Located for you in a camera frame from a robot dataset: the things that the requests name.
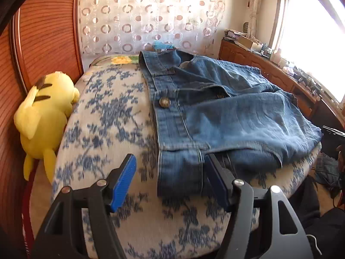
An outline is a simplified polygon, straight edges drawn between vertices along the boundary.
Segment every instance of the red fabric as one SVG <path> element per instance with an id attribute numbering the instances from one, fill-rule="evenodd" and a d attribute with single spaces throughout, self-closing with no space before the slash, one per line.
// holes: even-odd
<path id="1" fill-rule="evenodd" d="M 38 166 L 38 161 L 35 162 L 33 171 L 30 173 L 29 181 L 24 191 L 23 205 L 22 205 L 23 236 L 24 236 L 26 254 L 28 258 L 30 258 L 30 251 L 32 249 L 33 242 L 35 240 L 33 237 L 31 219 L 30 219 L 30 196 L 31 196 L 31 191 L 32 191 L 32 185 L 35 179 L 37 166 Z"/>

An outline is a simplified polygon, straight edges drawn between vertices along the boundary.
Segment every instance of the floral bed sheet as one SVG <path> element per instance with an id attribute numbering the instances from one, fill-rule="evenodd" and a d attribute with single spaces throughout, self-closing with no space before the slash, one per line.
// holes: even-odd
<path id="1" fill-rule="evenodd" d="M 137 56 L 96 59 L 75 106 L 57 156 L 53 199 L 63 186 L 85 188 L 106 178 L 127 153 L 137 172 L 122 207 L 112 215 L 127 258 L 193 258 L 217 249 L 230 218 L 208 197 L 157 197 L 157 140 L 147 86 Z M 292 195 L 320 152 L 321 144 L 299 162 L 252 180 L 252 186 L 276 184 Z M 253 229 L 258 223 L 253 211 Z M 96 258 L 87 209 L 82 211 L 87 251 Z"/>

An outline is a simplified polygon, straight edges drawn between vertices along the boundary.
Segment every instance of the brass button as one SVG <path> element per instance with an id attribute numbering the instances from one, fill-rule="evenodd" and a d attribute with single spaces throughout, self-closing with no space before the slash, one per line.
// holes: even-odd
<path id="1" fill-rule="evenodd" d="M 169 108 L 169 106 L 170 106 L 170 99 L 168 99 L 167 97 L 162 97 L 162 98 L 159 100 L 159 105 L 160 105 L 162 108 Z"/>

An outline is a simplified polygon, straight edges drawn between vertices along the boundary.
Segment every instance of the curtain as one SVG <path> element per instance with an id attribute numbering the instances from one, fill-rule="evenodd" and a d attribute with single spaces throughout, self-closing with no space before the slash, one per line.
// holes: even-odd
<path id="1" fill-rule="evenodd" d="M 225 0 L 79 0 L 85 55 L 137 54 L 155 42 L 211 55 Z"/>
<path id="2" fill-rule="evenodd" d="M 260 10 L 261 0 L 249 0 L 249 22 L 247 37 L 256 37 L 256 16 Z"/>

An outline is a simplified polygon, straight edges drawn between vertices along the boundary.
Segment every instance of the beige floor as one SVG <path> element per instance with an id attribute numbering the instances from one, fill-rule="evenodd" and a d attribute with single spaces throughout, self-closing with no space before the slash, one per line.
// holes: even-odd
<path id="1" fill-rule="evenodd" d="M 328 210 L 333 208 L 333 202 L 329 196 L 329 192 L 320 184 L 315 187 L 319 202 L 321 215 L 325 214 Z M 32 195 L 30 199 L 30 216 L 32 223 L 32 232 L 36 237 L 39 227 L 41 226 L 43 219 L 50 207 L 51 200 L 51 184 L 49 183 L 47 176 L 45 175 L 43 162 L 40 161 L 37 173 L 35 176 L 35 182 L 32 187 Z M 338 203 L 339 196 L 335 199 L 335 204 Z"/>

